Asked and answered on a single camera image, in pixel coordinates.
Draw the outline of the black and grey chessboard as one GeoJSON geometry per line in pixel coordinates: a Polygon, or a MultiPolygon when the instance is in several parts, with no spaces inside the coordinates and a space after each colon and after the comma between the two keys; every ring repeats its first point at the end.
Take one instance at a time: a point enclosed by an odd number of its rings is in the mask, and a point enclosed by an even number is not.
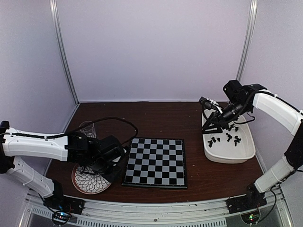
{"type": "Polygon", "coordinates": [[[184,140],[134,138],[122,185],[187,189],[184,140]]]}

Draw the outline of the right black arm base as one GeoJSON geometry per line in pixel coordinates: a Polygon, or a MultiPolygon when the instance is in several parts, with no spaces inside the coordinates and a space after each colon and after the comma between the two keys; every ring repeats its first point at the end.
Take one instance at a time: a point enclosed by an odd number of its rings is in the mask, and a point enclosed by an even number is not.
{"type": "Polygon", "coordinates": [[[267,205],[267,200],[264,197],[251,200],[247,195],[240,197],[230,197],[226,200],[226,205],[230,214],[244,212],[257,209],[258,207],[267,205]]]}

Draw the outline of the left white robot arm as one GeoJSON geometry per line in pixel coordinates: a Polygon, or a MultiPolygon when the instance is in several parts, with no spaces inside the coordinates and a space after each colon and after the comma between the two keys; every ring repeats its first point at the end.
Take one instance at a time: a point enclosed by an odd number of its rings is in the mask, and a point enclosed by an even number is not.
{"type": "Polygon", "coordinates": [[[16,130],[8,121],[0,124],[0,172],[15,177],[24,186],[35,190],[58,210],[68,206],[62,185],[42,176],[26,164],[22,156],[46,157],[89,167],[110,183],[120,172],[119,161],[126,148],[114,136],[104,139],[88,137],[79,131],[63,134],[39,134],[16,130]]]}

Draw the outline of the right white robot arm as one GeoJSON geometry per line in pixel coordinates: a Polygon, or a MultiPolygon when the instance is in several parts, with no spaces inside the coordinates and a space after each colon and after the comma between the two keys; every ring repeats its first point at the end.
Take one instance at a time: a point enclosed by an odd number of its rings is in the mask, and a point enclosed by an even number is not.
{"type": "Polygon", "coordinates": [[[228,98],[220,104],[200,98],[205,156],[214,162],[238,164],[256,157],[262,175],[250,183],[243,205],[254,208],[265,192],[283,183],[303,165],[303,113],[260,84],[227,82],[228,98]]]}

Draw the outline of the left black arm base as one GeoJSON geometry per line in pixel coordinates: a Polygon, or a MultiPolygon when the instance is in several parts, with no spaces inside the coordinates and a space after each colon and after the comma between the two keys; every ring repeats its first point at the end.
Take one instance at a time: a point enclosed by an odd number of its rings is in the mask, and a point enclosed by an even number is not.
{"type": "Polygon", "coordinates": [[[43,203],[46,207],[53,211],[64,211],[71,214],[82,214],[84,209],[85,201],[82,199],[76,199],[67,196],[51,196],[48,198],[43,197],[43,203]]]}

